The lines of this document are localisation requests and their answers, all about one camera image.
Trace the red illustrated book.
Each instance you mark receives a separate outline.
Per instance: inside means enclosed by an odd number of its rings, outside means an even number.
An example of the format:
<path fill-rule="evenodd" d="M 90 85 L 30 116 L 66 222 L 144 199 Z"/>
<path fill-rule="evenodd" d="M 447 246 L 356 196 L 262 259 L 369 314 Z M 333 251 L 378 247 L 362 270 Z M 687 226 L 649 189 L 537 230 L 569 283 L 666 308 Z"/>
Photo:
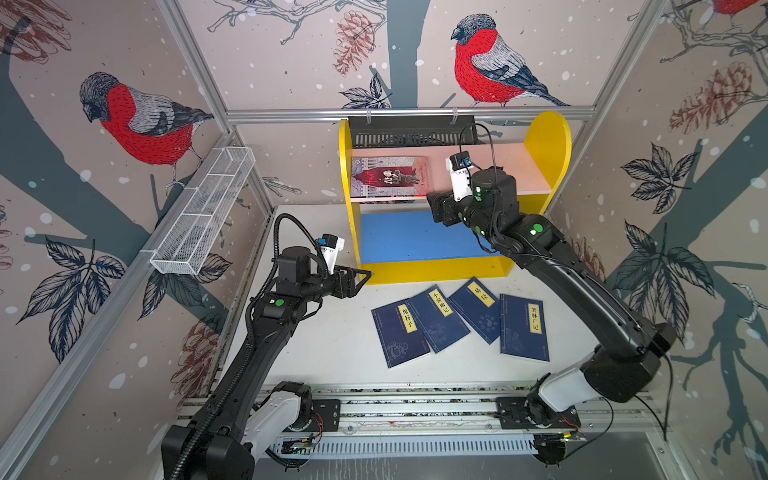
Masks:
<path fill-rule="evenodd" d="M 429 162 L 421 156 L 355 157 L 352 159 L 352 198 L 426 196 L 433 190 Z"/>

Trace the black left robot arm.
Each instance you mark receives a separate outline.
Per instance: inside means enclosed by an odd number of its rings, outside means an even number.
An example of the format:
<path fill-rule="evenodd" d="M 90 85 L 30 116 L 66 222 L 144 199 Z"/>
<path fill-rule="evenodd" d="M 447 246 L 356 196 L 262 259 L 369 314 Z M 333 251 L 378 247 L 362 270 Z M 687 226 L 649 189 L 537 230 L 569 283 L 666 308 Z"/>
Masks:
<path fill-rule="evenodd" d="M 285 429 L 322 420 L 310 386 L 283 381 L 265 400 L 257 397 L 298 325 L 312 317 L 309 304 L 353 298 L 371 279 L 367 270 L 337 264 L 341 248 L 341 238 L 330 234 L 307 247 L 273 247 L 272 268 L 246 307 L 246 336 L 233 362 L 189 424 L 171 427 L 161 443 L 165 478 L 250 479 L 263 455 L 285 470 L 305 466 L 272 446 Z"/>

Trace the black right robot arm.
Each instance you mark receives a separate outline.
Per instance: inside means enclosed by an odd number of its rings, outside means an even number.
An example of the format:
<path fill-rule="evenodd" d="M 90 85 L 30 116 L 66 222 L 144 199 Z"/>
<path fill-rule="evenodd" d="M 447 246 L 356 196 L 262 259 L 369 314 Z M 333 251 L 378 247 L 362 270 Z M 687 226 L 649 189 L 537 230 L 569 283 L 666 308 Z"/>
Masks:
<path fill-rule="evenodd" d="M 427 201 L 435 222 L 462 223 L 497 253 L 547 285 L 598 341 L 580 363 L 540 378 L 526 399 L 532 422 L 548 424 L 577 403 L 598 397 L 626 403 L 656 376 L 675 329 L 653 324 L 614 295 L 544 216 L 524 213 L 513 176 L 500 167 L 453 176 L 453 192 Z"/>

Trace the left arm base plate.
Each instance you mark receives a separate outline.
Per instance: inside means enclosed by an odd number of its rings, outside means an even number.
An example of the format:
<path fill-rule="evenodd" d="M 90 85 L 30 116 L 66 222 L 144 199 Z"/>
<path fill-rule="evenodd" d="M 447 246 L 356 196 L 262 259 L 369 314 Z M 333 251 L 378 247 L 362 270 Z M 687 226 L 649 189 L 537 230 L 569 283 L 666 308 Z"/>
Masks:
<path fill-rule="evenodd" d="M 320 399 L 312 401 L 312 411 L 308 420 L 299 420 L 284 429 L 284 432 L 319 433 L 337 432 L 341 417 L 341 401 L 338 399 Z"/>

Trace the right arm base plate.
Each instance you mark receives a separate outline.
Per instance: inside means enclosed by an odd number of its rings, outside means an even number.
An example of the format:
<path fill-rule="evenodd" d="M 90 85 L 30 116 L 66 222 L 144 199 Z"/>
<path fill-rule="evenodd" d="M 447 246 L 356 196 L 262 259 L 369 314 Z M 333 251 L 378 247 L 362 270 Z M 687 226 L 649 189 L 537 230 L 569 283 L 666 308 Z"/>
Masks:
<path fill-rule="evenodd" d="M 494 417 L 503 430 L 581 429 L 581 421 L 573 406 L 556 412 L 540 400 L 512 396 L 497 397 L 495 405 Z"/>

